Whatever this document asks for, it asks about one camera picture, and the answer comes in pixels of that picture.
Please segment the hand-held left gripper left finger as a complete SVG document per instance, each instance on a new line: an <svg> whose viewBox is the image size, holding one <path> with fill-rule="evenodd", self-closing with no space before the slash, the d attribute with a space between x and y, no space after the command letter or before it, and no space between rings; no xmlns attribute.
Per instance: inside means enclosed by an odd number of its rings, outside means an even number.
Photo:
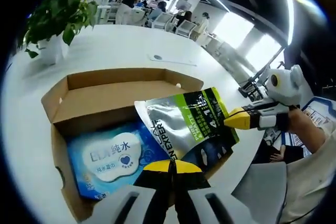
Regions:
<svg viewBox="0 0 336 224"><path fill-rule="evenodd" d="M171 160L148 164L133 185L98 202L91 223L163 223L172 188Z"/></svg>

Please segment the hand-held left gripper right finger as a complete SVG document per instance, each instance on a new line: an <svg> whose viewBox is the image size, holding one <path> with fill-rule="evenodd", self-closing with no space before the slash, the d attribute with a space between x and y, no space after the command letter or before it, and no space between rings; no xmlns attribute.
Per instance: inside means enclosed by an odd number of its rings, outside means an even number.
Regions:
<svg viewBox="0 0 336 224"><path fill-rule="evenodd" d="M179 223L255 223L250 210L231 194L210 186L196 165L172 165L175 210Z"/></svg>

